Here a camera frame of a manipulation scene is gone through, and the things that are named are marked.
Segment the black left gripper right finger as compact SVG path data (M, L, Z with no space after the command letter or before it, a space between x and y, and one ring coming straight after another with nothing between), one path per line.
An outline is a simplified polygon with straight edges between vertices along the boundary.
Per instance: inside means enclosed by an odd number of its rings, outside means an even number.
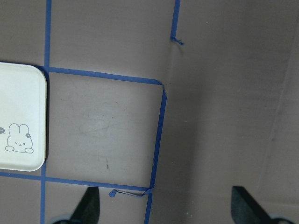
M235 224L271 224L272 219L242 186L233 186L231 216Z

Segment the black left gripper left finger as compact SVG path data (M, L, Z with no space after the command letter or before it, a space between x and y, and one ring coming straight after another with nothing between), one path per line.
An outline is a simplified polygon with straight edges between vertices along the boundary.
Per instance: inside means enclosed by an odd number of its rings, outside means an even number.
M100 218L98 187L88 187L70 217L71 224L97 224Z

